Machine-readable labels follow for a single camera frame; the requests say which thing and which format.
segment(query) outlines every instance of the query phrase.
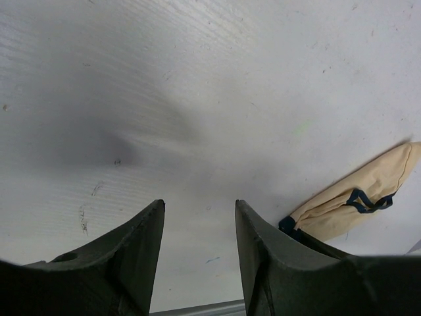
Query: beige pouch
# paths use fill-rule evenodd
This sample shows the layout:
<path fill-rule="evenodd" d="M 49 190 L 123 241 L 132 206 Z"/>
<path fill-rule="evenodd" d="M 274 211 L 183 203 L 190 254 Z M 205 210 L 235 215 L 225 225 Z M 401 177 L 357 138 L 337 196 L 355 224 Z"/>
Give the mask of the beige pouch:
<path fill-rule="evenodd" d="M 400 145 L 324 190 L 279 223 L 321 240 L 345 234 L 392 204 L 392 197 L 421 157 L 421 142 Z"/>

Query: scratched white surface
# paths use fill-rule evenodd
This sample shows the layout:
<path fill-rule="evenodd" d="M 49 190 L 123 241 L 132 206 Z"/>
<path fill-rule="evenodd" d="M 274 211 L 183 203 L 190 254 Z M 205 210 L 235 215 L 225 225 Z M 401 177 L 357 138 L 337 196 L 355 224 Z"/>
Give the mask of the scratched white surface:
<path fill-rule="evenodd" d="M 151 311 L 242 297 L 235 199 L 276 224 L 421 140 L 421 1 L 2 0 L 0 26 L 0 257 L 50 260 L 163 198 Z M 420 185 L 331 244 L 406 253 Z"/>

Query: black strap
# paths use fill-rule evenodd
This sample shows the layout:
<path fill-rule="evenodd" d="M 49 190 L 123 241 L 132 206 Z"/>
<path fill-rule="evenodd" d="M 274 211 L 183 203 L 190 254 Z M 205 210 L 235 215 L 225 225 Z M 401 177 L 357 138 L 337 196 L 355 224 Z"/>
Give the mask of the black strap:
<path fill-rule="evenodd" d="M 359 189 L 354 189 L 349 197 L 347 203 L 345 205 L 353 206 L 357 209 L 357 211 L 361 214 L 371 214 L 377 211 L 378 209 L 387 209 L 393 205 L 392 197 L 396 194 L 389 194 L 388 196 L 382 197 L 376 203 L 370 201 L 364 191 Z M 360 200 L 366 205 L 366 207 L 356 202 L 356 200 L 360 198 Z"/>

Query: beige cloth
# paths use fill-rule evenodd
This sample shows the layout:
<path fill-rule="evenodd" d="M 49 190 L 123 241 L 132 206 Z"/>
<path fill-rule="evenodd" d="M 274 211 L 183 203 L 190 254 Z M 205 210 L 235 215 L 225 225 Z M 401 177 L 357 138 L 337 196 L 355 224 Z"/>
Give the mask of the beige cloth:
<path fill-rule="evenodd" d="M 351 192 L 360 189 L 376 203 L 401 187 L 420 157 L 421 142 L 388 151 L 296 209 L 290 215 L 296 222 L 295 229 L 321 241 L 345 234 L 379 213 L 361 214 L 355 207 L 344 205 Z"/>

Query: cloth bag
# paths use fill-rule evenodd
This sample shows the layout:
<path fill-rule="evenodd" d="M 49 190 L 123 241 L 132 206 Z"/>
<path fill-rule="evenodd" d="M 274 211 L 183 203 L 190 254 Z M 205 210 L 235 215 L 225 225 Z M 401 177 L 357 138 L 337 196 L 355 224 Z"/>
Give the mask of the cloth bag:
<path fill-rule="evenodd" d="M 321 241 L 345 234 L 393 204 L 420 157 L 421 142 L 384 153 L 300 206 L 279 229 L 290 236 L 302 230 Z"/>

